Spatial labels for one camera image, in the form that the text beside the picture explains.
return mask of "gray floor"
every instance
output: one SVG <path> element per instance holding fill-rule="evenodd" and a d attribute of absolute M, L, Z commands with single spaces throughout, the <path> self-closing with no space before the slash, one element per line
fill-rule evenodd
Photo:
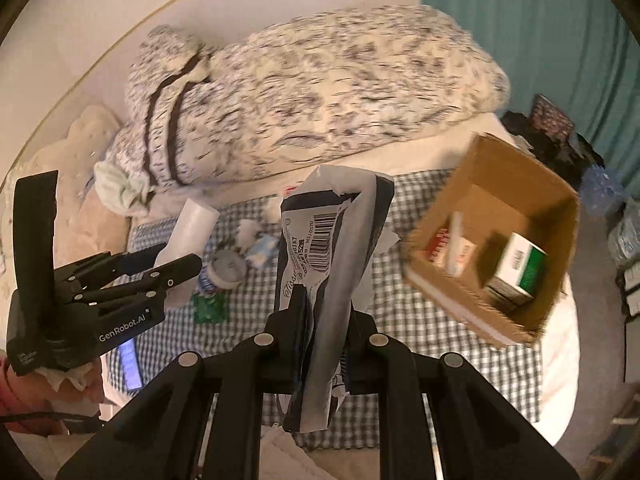
<path fill-rule="evenodd" d="M 623 383 L 624 332 L 616 267 L 609 258 L 603 219 L 584 212 L 570 271 L 580 332 L 580 377 L 575 410 L 556 449 L 588 478 L 588 453 L 637 387 Z"/>

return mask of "checkered tablecloth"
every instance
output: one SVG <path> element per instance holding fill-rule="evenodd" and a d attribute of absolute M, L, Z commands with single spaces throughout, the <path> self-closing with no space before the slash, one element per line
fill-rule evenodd
<path fill-rule="evenodd" d="M 448 170 L 437 170 L 396 176 L 396 194 L 386 226 L 399 237 L 406 237 L 449 175 Z M 268 197 L 258 198 L 221 209 L 204 261 L 209 260 L 219 240 L 235 233 L 242 218 L 260 221 L 267 200 Z M 174 218 L 133 229 L 128 250 L 137 251 L 167 241 L 175 222 Z M 268 226 L 267 231 L 276 236 L 280 233 L 277 225 Z M 516 345 L 497 350 L 479 340 L 464 325 L 403 282 L 400 244 L 388 253 L 375 255 L 372 267 L 374 297 L 369 313 L 375 318 L 380 332 L 402 341 L 420 354 L 439 357 L 444 352 L 459 352 L 525 418 L 531 422 L 538 420 L 542 387 L 539 345 L 532 348 Z M 136 338 L 143 383 L 147 384 L 181 352 L 193 350 L 202 356 L 219 354 L 261 332 L 273 311 L 275 287 L 274 260 L 263 270 L 249 270 L 242 285 L 231 293 L 227 322 L 196 324 L 192 305 L 168 312 L 164 322 Z M 110 383 L 124 392 L 117 350 L 108 355 L 108 364 Z M 279 421 L 274 397 L 265 395 L 262 423 L 272 425 Z M 347 397 L 328 430 L 295 437 L 299 446 L 307 448 L 377 447 L 378 400 L 376 396 Z"/>

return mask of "teal curtain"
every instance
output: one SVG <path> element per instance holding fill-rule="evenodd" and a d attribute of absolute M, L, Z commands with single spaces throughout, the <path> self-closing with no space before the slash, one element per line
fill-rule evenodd
<path fill-rule="evenodd" d="M 546 95 L 640 196 L 640 46 L 610 0 L 422 0 L 470 30 L 509 75 L 509 110 Z"/>

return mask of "open cardboard box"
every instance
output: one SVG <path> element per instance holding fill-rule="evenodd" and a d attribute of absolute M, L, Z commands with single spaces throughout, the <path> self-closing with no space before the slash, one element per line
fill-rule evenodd
<path fill-rule="evenodd" d="M 425 252 L 454 211 L 463 215 L 463 237 L 476 244 L 458 278 Z M 532 344 L 574 254 L 578 211 L 575 191 L 543 164 L 496 137 L 477 136 L 403 246 L 405 281 L 499 348 Z M 535 298 L 506 315 L 483 289 L 513 232 L 542 248 L 546 263 Z"/>

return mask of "round metal pin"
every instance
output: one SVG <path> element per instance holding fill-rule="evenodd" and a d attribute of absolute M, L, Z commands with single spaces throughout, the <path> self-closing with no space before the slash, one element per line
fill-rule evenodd
<path fill-rule="evenodd" d="M 267 332 L 262 332 L 254 337 L 254 343 L 258 346 L 269 346 L 273 343 L 273 336 Z"/>
<path fill-rule="evenodd" d="M 193 352 L 185 352 L 184 354 L 180 355 L 180 357 L 178 357 L 178 364 L 180 366 L 184 366 L 185 368 L 193 366 L 197 362 L 198 356 Z"/>
<path fill-rule="evenodd" d="M 389 338 L 384 334 L 372 334 L 369 336 L 369 342 L 373 346 L 386 346 L 389 343 Z"/>
<path fill-rule="evenodd" d="M 450 366 L 451 368 L 460 368 L 464 363 L 462 359 L 462 355 L 456 353 L 450 353 L 444 356 L 444 364 Z"/>

